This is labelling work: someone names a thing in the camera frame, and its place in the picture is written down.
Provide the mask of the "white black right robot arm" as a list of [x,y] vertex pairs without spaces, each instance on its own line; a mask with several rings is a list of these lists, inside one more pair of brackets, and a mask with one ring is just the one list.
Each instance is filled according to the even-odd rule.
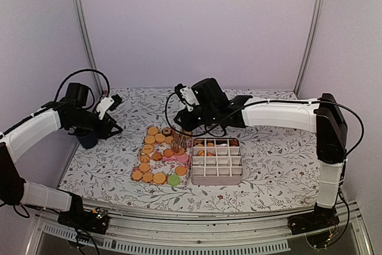
[[316,154],[320,162],[318,197],[313,211],[288,218],[292,234],[313,232],[339,224],[335,205],[343,199],[340,186],[345,175],[345,161],[352,153],[347,145],[347,122],[342,110],[359,115],[336,102],[330,93],[317,99],[275,100],[249,95],[228,99],[214,78],[206,78],[191,87],[178,84],[174,94],[184,108],[177,112],[174,122],[181,134],[200,126],[209,133],[217,127],[247,128],[270,126],[295,128],[316,135]]

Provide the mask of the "floral cookie tray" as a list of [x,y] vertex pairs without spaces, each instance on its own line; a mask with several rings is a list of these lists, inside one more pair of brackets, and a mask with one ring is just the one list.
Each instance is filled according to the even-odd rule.
[[163,185],[170,186],[168,176],[177,174],[180,177],[180,184],[171,187],[183,187],[190,174],[192,139],[190,135],[187,135],[185,153],[188,154],[189,160],[187,163],[180,163],[171,149],[173,135],[179,133],[172,129],[172,135],[166,137],[161,133],[164,128],[169,127],[150,126],[146,128],[143,144],[138,149],[137,160],[131,172],[131,179],[135,182],[157,185],[153,182],[153,175],[164,173],[167,175],[167,181]]

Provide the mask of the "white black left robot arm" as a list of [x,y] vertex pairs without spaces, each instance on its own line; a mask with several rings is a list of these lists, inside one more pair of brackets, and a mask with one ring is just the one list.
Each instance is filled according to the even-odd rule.
[[107,86],[105,94],[96,97],[89,86],[69,81],[85,72],[80,69],[65,77],[52,101],[1,133],[1,204],[52,210],[61,225],[105,234],[110,221],[106,210],[87,211],[80,195],[31,182],[16,168],[25,153],[46,149],[51,143],[48,137],[60,130],[76,137],[84,149],[122,133],[109,114],[122,103],[119,95],[112,95]]

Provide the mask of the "pink divided cookie tin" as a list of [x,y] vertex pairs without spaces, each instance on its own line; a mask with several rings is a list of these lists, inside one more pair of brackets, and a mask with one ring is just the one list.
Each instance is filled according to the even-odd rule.
[[194,185],[237,186],[244,173],[236,138],[196,138],[192,142],[190,178]]

